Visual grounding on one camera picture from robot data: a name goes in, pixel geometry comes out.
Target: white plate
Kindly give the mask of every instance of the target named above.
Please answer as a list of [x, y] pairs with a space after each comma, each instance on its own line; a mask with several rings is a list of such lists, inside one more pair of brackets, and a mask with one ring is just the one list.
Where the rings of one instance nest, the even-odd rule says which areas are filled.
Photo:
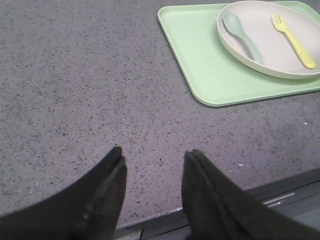
[[[260, 50], [264, 64], [250, 59], [244, 44], [226, 30], [222, 20], [225, 12], [234, 12], [239, 17], [244, 32]], [[287, 37], [274, 28], [274, 14], [284, 17], [291, 32], [316, 62], [317, 66], [314, 69], [304, 67]], [[286, 79], [320, 75], [320, 25], [288, 7], [257, 0], [231, 3], [220, 12], [217, 31], [223, 45], [236, 59], [261, 73]]]

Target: spoon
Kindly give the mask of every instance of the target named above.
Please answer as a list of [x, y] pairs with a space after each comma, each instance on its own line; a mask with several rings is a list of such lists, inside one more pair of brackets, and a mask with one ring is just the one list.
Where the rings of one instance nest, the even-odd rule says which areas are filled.
[[241, 22], [236, 14], [231, 11], [227, 11], [222, 17], [225, 28], [229, 33], [241, 39], [248, 48], [252, 59], [259, 64], [264, 64], [264, 59], [254, 42], [244, 32]]

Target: green tray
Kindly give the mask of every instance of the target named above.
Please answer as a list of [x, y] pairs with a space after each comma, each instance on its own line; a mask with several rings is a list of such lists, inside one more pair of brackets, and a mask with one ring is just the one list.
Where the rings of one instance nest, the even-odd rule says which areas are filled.
[[[320, 15], [299, 1], [274, 3], [320, 23]], [[217, 18], [224, 4], [166, 6], [158, 19], [192, 94], [201, 103], [220, 107], [320, 90], [320, 76], [283, 79], [255, 71], [222, 45]]]

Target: plastic utensil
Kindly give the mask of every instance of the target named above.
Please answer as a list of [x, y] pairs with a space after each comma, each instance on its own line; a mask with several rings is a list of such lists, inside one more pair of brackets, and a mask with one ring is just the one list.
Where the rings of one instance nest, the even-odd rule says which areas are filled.
[[293, 33], [289, 30], [286, 25], [284, 18], [280, 14], [275, 14], [272, 16], [272, 22], [276, 30], [284, 33], [289, 41], [291, 42], [296, 54], [300, 58], [303, 65], [308, 69], [314, 69], [317, 64], [310, 56], [308, 51], [304, 48], [304, 46], [297, 40], [297, 38], [293, 35]]
[[248, 37], [248, 35], [244, 32], [238, 16], [234, 12], [228, 11], [223, 15], [222, 19], [223, 19], [223, 24], [225, 28], [228, 30], [228, 32], [238, 37], [245, 43], [248, 50], [250, 51], [252, 59], [259, 64], [264, 64], [264, 59], [259, 49], [254, 44], [254, 42], [250, 39], [250, 37]]

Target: fork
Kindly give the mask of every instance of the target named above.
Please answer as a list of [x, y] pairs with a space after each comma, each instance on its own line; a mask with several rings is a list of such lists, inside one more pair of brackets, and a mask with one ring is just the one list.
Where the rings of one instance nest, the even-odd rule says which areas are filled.
[[312, 59], [308, 51], [304, 48], [304, 46], [289, 30], [288, 26], [284, 21], [284, 18], [280, 14], [275, 14], [272, 16], [272, 22], [276, 30], [284, 33], [287, 36], [303, 65], [308, 69], [314, 69], [317, 64]]

